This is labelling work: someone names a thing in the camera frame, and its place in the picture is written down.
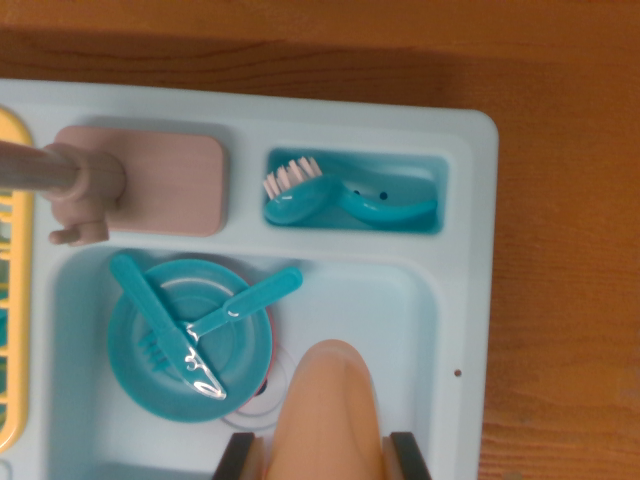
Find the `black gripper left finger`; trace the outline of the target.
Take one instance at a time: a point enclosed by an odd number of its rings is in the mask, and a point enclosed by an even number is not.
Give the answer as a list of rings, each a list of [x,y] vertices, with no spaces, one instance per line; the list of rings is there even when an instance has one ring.
[[[213,480],[261,480],[266,469],[263,437],[254,433],[234,433],[213,474]]]

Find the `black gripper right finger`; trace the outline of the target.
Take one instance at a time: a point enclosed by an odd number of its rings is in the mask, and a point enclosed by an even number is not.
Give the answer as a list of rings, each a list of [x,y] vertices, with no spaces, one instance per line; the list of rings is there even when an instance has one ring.
[[[427,464],[412,432],[392,432],[382,439],[387,480],[431,480]]]

